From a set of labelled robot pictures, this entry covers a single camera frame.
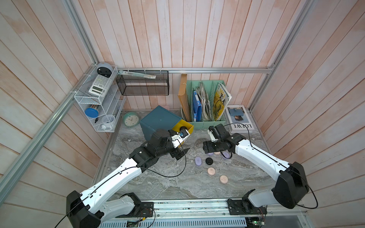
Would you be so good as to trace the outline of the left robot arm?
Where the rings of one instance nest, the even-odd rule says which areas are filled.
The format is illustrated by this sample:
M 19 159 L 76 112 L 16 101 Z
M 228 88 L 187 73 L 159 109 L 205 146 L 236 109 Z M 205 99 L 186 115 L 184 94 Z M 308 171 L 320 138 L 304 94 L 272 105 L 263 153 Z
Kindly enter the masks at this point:
M 72 227 L 97 228 L 118 216 L 136 215 L 141 209 L 141 201 L 134 193 L 127 193 L 117 200 L 110 200 L 110 197 L 129 181 L 149 171 L 160 157 L 167 154 L 177 160 L 186 157 L 188 149 L 182 144 L 190 135 L 185 127 L 179 132 L 158 129 L 107 177 L 81 193 L 71 192 L 67 196 L 66 217 Z

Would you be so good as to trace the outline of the yellow drawer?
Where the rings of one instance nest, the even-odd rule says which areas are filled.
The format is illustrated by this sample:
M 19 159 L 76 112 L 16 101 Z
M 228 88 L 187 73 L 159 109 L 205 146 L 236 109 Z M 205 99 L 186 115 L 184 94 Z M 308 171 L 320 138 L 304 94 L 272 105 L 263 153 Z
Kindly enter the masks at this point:
M 189 134 L 192 134 L 194 131 L 194 126 L 190 124 L 189 122 L 186 122 L 185 120 L 181 119 L 173 128 L 175 132 L 180 132 L 181 127 L 186 127 Z

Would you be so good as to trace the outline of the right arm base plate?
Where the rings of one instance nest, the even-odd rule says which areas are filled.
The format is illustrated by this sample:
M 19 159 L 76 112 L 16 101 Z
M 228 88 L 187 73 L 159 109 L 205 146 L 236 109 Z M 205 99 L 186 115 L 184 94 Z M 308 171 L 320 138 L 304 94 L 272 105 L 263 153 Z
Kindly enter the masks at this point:
M 266 207 L 254 207 L 247 200 L 227 199 L 227 206 L 230 215 L 266 215 Z

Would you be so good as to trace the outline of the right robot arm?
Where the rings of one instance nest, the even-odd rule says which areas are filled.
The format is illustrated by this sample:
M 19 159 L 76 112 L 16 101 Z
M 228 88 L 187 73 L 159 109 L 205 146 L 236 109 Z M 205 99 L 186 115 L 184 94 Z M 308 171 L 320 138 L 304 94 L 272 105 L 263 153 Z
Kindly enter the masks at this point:
M 206 154 L 228 151 L 230 155 L 239 155 L 261 168 L 276 182 L 272 189 L 253 189 L 242 197 L 241 203 L 246 213 L 254 208 L 273 204 L 293 209 L 311 191 L 305 170 L 300 163 L 281 160 L 260 149 L 250 138 L 241 134 L 230 135 L 222 124 L 210 126 L 208 134 L 211 139 L 203 143 Z

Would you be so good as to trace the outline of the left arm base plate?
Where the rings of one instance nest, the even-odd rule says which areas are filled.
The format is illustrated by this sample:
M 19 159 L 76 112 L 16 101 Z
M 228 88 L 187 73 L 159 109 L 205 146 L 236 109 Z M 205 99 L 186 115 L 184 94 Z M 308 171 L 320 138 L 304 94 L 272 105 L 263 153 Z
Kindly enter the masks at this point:
M 118 218 L 148 218 L 153 217 L 154 203 L 153 202 L 141 202 L 137 204 L 132 211 L 127 215 L 120 215 Z

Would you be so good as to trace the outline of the teal drawer cabinet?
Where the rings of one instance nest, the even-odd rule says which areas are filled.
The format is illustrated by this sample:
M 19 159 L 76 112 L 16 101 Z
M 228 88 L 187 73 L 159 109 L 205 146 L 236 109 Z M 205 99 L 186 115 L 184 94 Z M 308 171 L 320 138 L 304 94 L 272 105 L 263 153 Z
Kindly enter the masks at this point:
M 158 106 L 139 123 L 142 128 L 144 138 L 149 141 L 152 134 L 158 129 L 171 130 L 182 118 L 167 109 Z

